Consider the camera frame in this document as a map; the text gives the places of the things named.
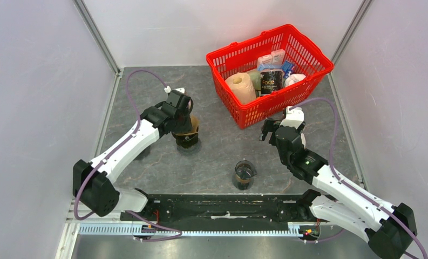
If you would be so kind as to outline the brown paper coffee filter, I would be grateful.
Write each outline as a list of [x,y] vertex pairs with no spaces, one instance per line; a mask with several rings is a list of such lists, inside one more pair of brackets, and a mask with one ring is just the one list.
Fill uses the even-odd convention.
[[172,134],[178,137],[185,137],[198,133],[198,131],[199,119],[194,115],[189,115],[178,121],[176,128],[172,130]]

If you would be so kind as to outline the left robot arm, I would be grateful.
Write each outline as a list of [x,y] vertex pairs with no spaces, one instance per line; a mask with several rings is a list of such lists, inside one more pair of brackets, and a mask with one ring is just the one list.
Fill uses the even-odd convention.
[[166,134],[185,134],[193,129],[191,111],[193,100],[184,88],[165,88],[168,97],[143,111],[131,129],[104,153],[89,162],[80,159],[73,166],[75,197],[74,216],[80,216],[80,203],[100,217],[114,210],[131,211],[141,220],[149,220],[154,214],[154,205],[139,189],[117,188],[114,183],[123,170],[147,147]]

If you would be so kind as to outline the dark green glass dripper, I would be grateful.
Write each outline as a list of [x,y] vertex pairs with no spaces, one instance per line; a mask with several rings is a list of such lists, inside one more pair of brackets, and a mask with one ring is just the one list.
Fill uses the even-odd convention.
[[175,138],[176,145],[183,149],[189,149],[199,142],[198,132],[172,133],[172,136]]

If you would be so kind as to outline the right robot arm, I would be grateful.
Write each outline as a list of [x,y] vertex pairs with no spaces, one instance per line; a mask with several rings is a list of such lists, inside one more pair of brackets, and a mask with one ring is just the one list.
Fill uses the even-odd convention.
[[345,178],[328,161],[305,148],[302,130],[283,126],[279,120],[264,121],[260,140],[270,133],[281,164],[296,178],[315,187],[296,206],[297,216],[330,221],[364,240],[380,258],[401,258],[417,236],[415,215],[408,205],[395,206]]

